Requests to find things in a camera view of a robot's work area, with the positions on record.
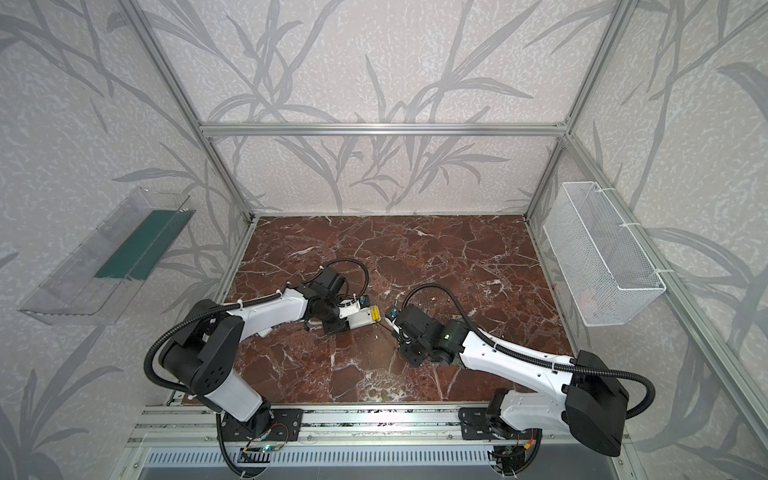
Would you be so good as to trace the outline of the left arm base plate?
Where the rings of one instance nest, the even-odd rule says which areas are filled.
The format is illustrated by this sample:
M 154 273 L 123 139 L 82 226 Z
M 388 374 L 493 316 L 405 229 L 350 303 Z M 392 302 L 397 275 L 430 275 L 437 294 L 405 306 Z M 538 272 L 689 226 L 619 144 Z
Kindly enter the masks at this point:
M 225 442 L 298 440 L 304 411 L 299 408 L 260 409 L 248 421 L 241 422 L 225 413 L 221 422 Z

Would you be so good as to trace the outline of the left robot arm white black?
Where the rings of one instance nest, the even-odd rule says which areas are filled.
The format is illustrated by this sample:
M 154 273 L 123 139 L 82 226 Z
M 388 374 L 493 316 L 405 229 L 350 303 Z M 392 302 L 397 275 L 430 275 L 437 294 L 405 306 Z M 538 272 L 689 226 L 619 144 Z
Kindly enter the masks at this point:
M 326 264 L 297 285 L 244 302 L 203 300 L 149 348 L 143 369 L 150 382 L 192 394 L 201 403 L 252 430 L 269 423 L 269 402 L 234 370 L 240 344 L 285 323 L 321 322 L 333 335 L 374 325 L 381 313 L 365 291 L 343 292 L 346 278 Z

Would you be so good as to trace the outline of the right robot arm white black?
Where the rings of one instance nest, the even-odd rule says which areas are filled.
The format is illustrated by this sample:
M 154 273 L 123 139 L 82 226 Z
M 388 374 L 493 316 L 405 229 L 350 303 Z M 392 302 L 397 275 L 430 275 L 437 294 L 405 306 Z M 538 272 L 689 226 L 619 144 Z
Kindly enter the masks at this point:
M 585 447 L 609 457 L 621 452 L 624 425 L 654 402 L 656 388 L 643 375 L 610 369 L 582 350 L 575 357 L 532 350 L 495 337 L 471 319 L 454 293 L 459 315 L 434 319 L 405 298 L 386 310 L 398 349 L 418 367 L 426 361 L 490 373 L 525 387 L 498 390 L 486 417 L 499 434 L 567 431 Z

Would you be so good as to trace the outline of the black yellow screwdriver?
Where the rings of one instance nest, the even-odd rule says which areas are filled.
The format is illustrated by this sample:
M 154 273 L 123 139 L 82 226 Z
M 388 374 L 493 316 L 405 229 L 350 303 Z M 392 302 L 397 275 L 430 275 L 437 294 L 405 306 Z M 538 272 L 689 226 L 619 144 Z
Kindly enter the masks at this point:
M 382 317 L 378 324 L 380 326 L 383 326 L 391 335 L 393 335 L 395 338 L 399 337 L 399 330 L 398 328 L 393 324 L 393 322 L 388 319 L 387 317 Z

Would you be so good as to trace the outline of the white remote control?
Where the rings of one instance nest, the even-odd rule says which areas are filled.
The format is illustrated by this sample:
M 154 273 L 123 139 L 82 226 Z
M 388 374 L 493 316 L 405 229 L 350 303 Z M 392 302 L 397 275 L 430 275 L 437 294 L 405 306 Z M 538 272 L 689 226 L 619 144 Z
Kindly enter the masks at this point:
M 347 317 L 347 323 L 351 330 L 361 327 L 375 325 L 381 320 L 381 314 L 377 306 L 370 306 L 360 309 L 358 312 Z

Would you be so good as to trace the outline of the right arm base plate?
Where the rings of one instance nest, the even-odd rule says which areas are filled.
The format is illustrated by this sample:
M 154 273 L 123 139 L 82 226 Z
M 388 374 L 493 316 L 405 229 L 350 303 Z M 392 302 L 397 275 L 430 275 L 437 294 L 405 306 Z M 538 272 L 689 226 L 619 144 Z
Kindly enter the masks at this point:
M 515 440 L 537 442 L 541 433 L 537 429 L 516 430 L 485 407 L 462 407 L 458 411 L 463 440 Z

